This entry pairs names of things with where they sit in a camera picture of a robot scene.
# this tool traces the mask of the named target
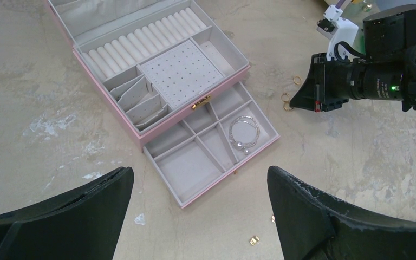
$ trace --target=gold latch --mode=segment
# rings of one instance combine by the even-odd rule
[[[206,105],[208,102],[210,102],[210,100],[211,100],[211,95],[200,99],[199,101],[197,101],[195,104],[192,105],[192,110],[195,110],[199,107]]]

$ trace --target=silver bracelet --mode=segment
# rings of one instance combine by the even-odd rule
[[[235,138],[233,137],[233,134],[232,134],[232,127],[235,124],[238,124],[238,123],[245,123],[245,124],[248,124],[248,125],[254,127],[254,129],[256,130],[256,137],[254,138],[254,140],[252,142],[240,142],[240,141],[235,140]],[[259,130],[259,126],[257,125],[256,120],[254,120],[254,118],[252,118],[250,116],[242,115],[242,116],[237,117],[237,119],[235,119],[230,124],[230,127],[229,127],[229,141],[236,150],[243,151],[244,154],[248,155],[251,152],[249,148],[251,148],[251,147],[253,147],[254,145],[257,144],[257,140],[259,139],[259,134],[260,133],[261,133],[261,131]]]

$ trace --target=jewelry box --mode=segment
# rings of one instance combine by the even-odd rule
[[[250,66],[191,0],[47,0],[73,53],[181,207],[278,139]]]

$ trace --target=small gold object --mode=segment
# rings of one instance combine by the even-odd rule
[[[197,101],[195,104],[192,105],[192,110],[195,110],[197,108],[200,108],[204,105],[206,105],[208,102],[210,102],[211,100],[211,95],[208,95],[202,99],[200,99],[199,101]]]
[[[283,93],[281,95],[281,101],[283,101],[283,109],[286,111],[291,111],[294,108],[291,107],[289,102],[291,101],[291,96],[288,93]]]
[[[300,84],[302,84],[302,79],[301,79],[301,77],[299,77],[299,76],[294,76],[293,78],[292,78],[292,81],[294,82],[294,84],[296,84],[296,85],[300,85]]]
[[[253,236],[250,240],[251,245],[255,245],[255,244],[257,244],[257,242],[259,242],[259,237],[257,237],[257,236]]]

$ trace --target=gray concrete surface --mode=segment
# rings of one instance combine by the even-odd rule
[[[247,88],[282,136],[181,210],[88,83],[42,1],[0,1],[0,213],[132,166],[136,179],[114,259],[282,259],[266,184],[278,165],[341,199],[416,220],[416,112],[351,101],[285,112],[313,53],[317,0],[200,0],[251,61]],[[135,218],[145,215],[145,225]],[[251,246],[257,235],[260,243]]]

